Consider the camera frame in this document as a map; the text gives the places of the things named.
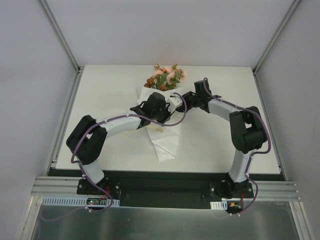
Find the cream printed ribbon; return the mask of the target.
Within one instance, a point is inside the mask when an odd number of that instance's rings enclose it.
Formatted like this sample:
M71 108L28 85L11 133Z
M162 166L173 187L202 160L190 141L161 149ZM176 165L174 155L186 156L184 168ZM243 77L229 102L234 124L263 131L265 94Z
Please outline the cream printed ribbon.
M162 134L166 128L165 127L157 127L157 126L146 126L138 129L130 129L125 131L125 134L131 133L131 132L136 132L136 131L146 131L148 134Z

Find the translucent white wrapping paper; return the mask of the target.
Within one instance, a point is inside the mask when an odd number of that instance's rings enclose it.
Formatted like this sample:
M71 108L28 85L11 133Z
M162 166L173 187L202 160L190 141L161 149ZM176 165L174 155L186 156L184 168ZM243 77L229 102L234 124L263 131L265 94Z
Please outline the translucent white wrapping paper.
M146 101L153 92L160 93L167 99L171 95L171 93L176 92L180 95L183 95L185 90L183 87L178 87L173 90L160 91L153 88L147 88L141 85L137 88L137 103L140 104L141 102ZM179 140L181 135L181 124L167 127L160 126L152 122L147 127L149 126L165 127L165 131L162 134L148 134L153 144L158 161L161 162L164 160L175 159L177 156Z

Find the pink rose stem with leaves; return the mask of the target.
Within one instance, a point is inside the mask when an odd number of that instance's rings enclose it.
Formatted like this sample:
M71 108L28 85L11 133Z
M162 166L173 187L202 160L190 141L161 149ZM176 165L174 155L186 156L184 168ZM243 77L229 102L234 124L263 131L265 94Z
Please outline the pink rose stem with leaves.
M170 82L166 81L166 86L168 87L168 91L177 89L179 84L186 78L186 72L183 69L178 68L177 64L171 67L164 67L164 66L161 67L159 64L156 64L154 66L154 72L159 68L170 68L175 72L173 79Z

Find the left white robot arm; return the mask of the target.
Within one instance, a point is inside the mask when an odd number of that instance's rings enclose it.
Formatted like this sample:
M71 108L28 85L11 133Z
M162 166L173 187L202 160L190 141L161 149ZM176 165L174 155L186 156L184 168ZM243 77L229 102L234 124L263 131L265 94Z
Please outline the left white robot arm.
M70 161L79 166L89 182L90 191L96 195L104 193L111 197L98 161L105 140L120 133L144 128L151 123L161 127L177 126L186 117L187 110L186 100L181 94L174 92L165 98L162 94L153 92L139 105L109 119L98 121L85 115L66 140L72 153Z

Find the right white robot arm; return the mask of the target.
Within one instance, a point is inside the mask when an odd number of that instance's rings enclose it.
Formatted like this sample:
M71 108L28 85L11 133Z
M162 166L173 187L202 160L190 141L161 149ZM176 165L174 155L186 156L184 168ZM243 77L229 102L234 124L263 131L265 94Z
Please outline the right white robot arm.
M255 155L271 151L271 139L267 127L256 106L241 107L212 95L208 79L194 83L195 92L189 91L182 97L186 107L182 110L199 108L229 122L231 141L235 147L233 162L225 180L214 192L219 197L231 199L243 193L250 186L249 169Z

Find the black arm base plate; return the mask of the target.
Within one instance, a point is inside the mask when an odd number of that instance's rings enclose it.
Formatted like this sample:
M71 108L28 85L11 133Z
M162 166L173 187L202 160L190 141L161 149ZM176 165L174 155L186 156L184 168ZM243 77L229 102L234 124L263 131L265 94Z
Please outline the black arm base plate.
M80 170L50 169L50 177L79 177L76 193L112 197L122 207L209 209L216 200L216 186L223 183L226 173L104 171L97 189Z

